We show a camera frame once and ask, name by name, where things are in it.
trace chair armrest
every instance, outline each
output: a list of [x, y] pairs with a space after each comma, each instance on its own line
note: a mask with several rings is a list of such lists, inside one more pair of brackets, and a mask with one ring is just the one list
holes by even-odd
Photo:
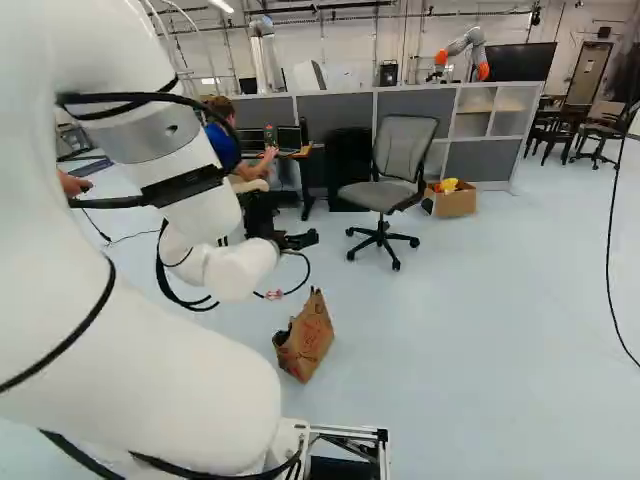
[[236, 195], [256, 191], [269, 191], [269, 184], [266, 182], [266, 180], [262, 180], [261, 178], [251, 180], [250, 182], [245, 182], [237, 175], [229, 175], [229, 181], [231, 182], [231, 188], [233, 188], [233, 192]]
[[406, 210], [409, 207], [413, 207], [414, 205], [417, 205], [418, 203], [420, 203], [422, 201], [423, 197], [424, 197], [424, 189], [422, 191], [420, 191], [420, 189], [418, 189], [418, 191], [416, 193], [411, 195], [406, 200], [402, 200], [401, 202], [396, 203], [393, 206], [393, 208], [391, 208], [391, 210], [389, 210], [388, 213], [402, 212], [402, 211]]

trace ceiling light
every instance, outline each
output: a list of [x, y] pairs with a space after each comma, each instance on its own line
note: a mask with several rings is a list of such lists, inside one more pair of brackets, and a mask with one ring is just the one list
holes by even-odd
[[229, 14], [233, 13], [233, 8], [231, 8], [231, 5], [229, 5], [224, 0], [209, 0], [209, 3], [214, 7], [221, 8], [222, 10], [224, 10]]

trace gray cubicle panel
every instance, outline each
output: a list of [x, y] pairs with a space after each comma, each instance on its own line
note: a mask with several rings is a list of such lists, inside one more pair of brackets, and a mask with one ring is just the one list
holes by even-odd
[[436, 138], [449, 134], [455, 88], [378, 92], [378, 125], [387, 115], [422, 115], [440, 120]]
[[337, 128], [371, 128], [371, 92], [300, 95], [297, 102], [298, 118], [307, 119], [309, 139], [314, 142], [324, 142], [326, 134]]
[[267, 123], [296, 124], [291, 97], [234, 98], [233, 106], [237, 128], [264, 128]]
[[468, 182], [509, 181], [522, 140], [452, 142], [444, 176]]

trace computer monitor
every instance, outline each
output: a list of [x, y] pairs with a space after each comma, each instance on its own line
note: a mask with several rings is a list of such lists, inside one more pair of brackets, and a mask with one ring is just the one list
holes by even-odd
[[300, 127], [278, 127], [276, 138], [280, 150], [298, 151], [302, 148]]
[[491, 45], [485, 47], [489, 62], [487, 82], [544, 82], [547, 80], [556, 42]]
[[242, 151], [264, 150], [264, 131], [261, 128], [239, 128], [236, 130]]
[[245, 95], [255, 95], [258, 93], [258, 81], [256, 80], [256, 77], [241, 78], [239, 79], [239, 82], [240, 90]]

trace paper bag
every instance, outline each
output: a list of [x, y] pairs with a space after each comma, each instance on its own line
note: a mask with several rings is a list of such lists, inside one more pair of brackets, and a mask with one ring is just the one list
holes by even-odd
[[333, 342], [333, 325], [319, 289], [311, 295], [302, 312], [291, 319], [289, 330], [273, 336], [280, 368], [307, 383]]

